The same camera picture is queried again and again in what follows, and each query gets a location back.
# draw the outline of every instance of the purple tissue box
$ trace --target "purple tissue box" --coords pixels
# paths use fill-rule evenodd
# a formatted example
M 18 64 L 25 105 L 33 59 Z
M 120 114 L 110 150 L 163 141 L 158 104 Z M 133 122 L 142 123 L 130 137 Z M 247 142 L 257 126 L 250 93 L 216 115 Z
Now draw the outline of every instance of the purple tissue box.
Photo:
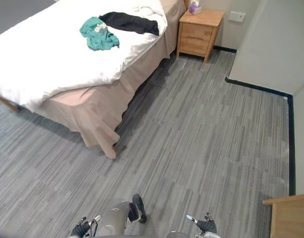
M 196 8 L 197 8 L 197 7 L 194 6 L 194 5 L 189 6 L 189 12 L 190 12 L 191 14 L 194 14 Z
M 197 7 L 194 5 L 189 6 L 189 12 L 193 15 L 201 13 L 201 7 Z

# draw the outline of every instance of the black baseboard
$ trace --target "black baseboard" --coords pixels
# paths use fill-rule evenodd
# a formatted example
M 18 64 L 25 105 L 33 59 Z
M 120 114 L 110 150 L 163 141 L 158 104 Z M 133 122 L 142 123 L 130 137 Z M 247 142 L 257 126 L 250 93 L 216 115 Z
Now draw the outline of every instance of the black baseboard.
M 227 83 L 232 83 L 248 88 L 261 90 L 268 93 L 274 93 L 283 97 L 287 97 L 289 107 L 289 196 L 296 194 L 296 174 L 295 174 L 295 136 L 294 136 L 294 105 L 293 96 L 288 93 L 283 93 L 270 88 L 264 88 L 254 84 L 244 83 L 232 80 L 229 77 L 225 78 Z
M 222 46 L 213 46 L 213 48 L 216 49 L 216 50 L 227 51 L 227 52 L 231 52 L 231 53 L 236 53 L 237 52 L 236 49 L 226 48 L 226 47 L 222 47 Z

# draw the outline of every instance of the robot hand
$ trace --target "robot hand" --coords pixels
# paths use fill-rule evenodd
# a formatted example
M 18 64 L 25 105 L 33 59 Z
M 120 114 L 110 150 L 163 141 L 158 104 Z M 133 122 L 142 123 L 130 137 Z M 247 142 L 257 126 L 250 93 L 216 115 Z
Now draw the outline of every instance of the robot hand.
M 201 231 L 203 233 L 205 233 L 205 232 L 217 233 L 217 227 L 216 227 L 215 221 L 212 219 L 209 212 L 206 213 L 205 221 L 196 220 L 191 215 L 187 215 L 187 218 L 190 221 L 194 222 L 201 229 Z
M 84 220 L 86 220 L 86 217 L 82 218 L 80 222 L 78 222 L 78 224 L 75 225 L 75 227 L 72 229 L 72 232 L 70 234 L 71 237 L 79 237 L 79 238 L 84 237 L 84 235 L 90 229 L 89 223 L 88 222 L 84 223 Z

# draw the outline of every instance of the wall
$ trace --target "wall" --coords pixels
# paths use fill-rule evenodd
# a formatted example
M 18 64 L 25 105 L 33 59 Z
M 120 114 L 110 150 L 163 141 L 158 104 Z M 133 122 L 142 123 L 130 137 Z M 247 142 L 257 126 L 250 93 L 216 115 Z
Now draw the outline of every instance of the wall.
M 304 193 L 304 0 L 262 0 L 230 78 L 294 96 L 297 194 Z
M 53 3 L 54 0 L 0 0 L 0 34 Z
M 304 194 L 304 88 L 294 96 L 296 194 Z
M 238 49 L 261 0 L 199 0 L 199 5 L 209 10 L 225 13 L 215 45 Z M 243 23 L 228 20 L 231 11 L 246 13 Z
M 304 86 L 304 0 L 262 0 L 230 79 L 295 94 Z

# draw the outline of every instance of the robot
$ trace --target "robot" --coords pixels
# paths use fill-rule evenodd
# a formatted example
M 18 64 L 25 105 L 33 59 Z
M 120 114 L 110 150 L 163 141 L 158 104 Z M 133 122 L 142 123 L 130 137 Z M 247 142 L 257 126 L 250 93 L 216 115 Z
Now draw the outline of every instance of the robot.
M 217 227 L 209 212 L 206 213 L 205 220 L 197 220 L 191 215 L 186 215 L 187 219 L 195 223 L 201 230 L 195 238 L 220 238 L 217 233 Z M 102 216 L 97 216 L 92 221 L 86 221 L 83 217 L 73 228 L 69 238 L 133 238 L 133 236 L 124 236 L 126 225 L 130 221 L 146 223 L 147 216 L 144 210 L 144 204 L 139 194 L 135 194 L 132 202 L 123 201 L 115 205 L 112 209 L 106 211 Z M 179 232 L 170 232 L 167 238 L 189 238 L 188 235 Z

